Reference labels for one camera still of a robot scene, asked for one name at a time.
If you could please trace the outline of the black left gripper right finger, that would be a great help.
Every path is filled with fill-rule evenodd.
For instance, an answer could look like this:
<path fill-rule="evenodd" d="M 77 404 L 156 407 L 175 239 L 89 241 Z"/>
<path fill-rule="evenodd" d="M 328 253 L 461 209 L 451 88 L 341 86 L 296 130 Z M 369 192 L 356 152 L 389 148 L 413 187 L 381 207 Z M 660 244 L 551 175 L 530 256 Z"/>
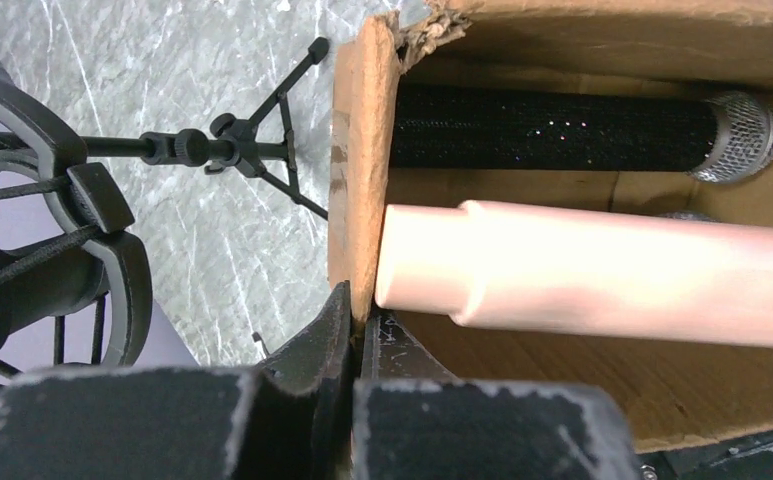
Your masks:
<path fill-rule="evenodd" d="M 389 310 L 367 322 L 353 393 L 356 479 L 637 479 L 628 424 L 601 389 L 460 379 Z"/>

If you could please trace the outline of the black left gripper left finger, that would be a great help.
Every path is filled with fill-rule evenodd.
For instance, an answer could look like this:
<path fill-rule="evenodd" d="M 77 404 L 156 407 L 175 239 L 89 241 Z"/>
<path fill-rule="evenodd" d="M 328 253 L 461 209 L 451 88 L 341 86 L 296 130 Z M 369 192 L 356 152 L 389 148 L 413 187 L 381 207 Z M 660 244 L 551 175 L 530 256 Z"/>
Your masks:
<path fill-rule="evenodd" d="M 54 367 L 0 392 L 0 479 L 332 479 L 348 436 L 350 287 L 258 364 Z"/>

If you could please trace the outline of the black glitter microphone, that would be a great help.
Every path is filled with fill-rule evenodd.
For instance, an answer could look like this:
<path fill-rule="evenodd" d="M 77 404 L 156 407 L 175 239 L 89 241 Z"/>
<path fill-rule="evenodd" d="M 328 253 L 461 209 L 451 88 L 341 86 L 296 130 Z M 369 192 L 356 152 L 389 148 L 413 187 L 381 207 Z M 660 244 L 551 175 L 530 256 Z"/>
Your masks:
<path fill-rule="evenodd" d="M 773 161 L 773 109 L 707 100 L 402 85 L 394 168 L 675 172 L 727 184 Z"/>

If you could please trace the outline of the purple glitter microphone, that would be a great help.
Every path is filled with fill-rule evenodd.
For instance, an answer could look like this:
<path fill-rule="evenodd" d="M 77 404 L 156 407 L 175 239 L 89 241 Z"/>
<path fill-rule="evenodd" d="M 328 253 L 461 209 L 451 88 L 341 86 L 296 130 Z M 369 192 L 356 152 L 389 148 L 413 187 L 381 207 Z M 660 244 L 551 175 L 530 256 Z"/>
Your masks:
<path fill-rule="evenodd" d="M 658 214 L 659 218 L 686 220 L 686 221 L 700 221 L 700 222 L 717 222 L 717 220 L 711 218 L 708 215 L 692 212 L 692 211 L 676 211 L 669 213 Z"/>

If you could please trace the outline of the pink peach microphone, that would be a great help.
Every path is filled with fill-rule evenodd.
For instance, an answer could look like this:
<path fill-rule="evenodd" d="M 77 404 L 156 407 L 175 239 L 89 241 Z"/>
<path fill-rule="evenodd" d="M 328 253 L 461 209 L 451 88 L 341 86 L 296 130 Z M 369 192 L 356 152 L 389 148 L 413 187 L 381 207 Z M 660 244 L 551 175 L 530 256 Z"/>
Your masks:
<path fill-rule="evenodd" d="M 374 298 L 470 328 L 773 347 L 773 228 L 390 205 Z"/>

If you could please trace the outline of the black tripod shock-mount stand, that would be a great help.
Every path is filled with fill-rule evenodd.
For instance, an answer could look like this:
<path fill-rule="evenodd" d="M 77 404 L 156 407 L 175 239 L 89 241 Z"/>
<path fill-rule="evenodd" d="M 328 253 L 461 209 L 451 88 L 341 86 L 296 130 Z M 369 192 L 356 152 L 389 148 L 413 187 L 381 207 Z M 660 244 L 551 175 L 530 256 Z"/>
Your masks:
<path fill-rule="evenodd" d="M 329 49 L 326 38 L 315 39 L 251 116 L 222 114 L 208 132 L 83 137 L 41 102 L 0 80 L 0 201 L 39 196 L 60 228 L 52 238 L 0 248 L 0 350 L 12 334 L 49 318 L 52 361 L 62 364 L 67 316 L 93 307 L 91 363 L 124 366 L 140 356 L 152 321 L 149 259 L 130 232 L 135 218 L 103 164 L 106 157 L 200 168 L 208 175 L 234 169 L 326 218 L 326 210 L 300 190 L 288 94 Z M 0 359 L 0 389 L 17 373 Z"/>

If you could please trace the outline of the brown cardboard box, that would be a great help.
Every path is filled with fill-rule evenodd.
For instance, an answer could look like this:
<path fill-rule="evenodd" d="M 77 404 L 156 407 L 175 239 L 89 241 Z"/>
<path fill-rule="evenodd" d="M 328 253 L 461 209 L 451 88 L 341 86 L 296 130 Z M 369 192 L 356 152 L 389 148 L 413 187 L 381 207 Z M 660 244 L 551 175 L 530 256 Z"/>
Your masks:
<path fill-rule="evenodd" d="M 739 86 L 773 103 L 773 1 L 434 1 L 404 27 L 354 3 L 333 88 L 328 278 L 371 298 L 386 201 L 466 199 L 625 213 L 696 210 L 773 227 L 773 163 L 745 182 L 682 174 L 445 170 L 387 157 L 399 81 L 551 91 L 692 96 Z M 640 452 L 773 430 L 773 349 L 461 328 L 441 315 L 400 321 L 463 378 L 576 382 L 619 405 Z"/>

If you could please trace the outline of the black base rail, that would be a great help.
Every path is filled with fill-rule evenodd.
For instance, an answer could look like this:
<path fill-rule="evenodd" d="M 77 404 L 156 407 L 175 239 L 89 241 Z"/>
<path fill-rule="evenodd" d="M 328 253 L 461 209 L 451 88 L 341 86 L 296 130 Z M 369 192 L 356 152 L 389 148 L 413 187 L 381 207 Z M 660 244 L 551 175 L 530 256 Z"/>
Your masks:
<path fill-rule="evenodd" d="M 643 479 L 773 480 L 773 430 L 639 458 Z"/>

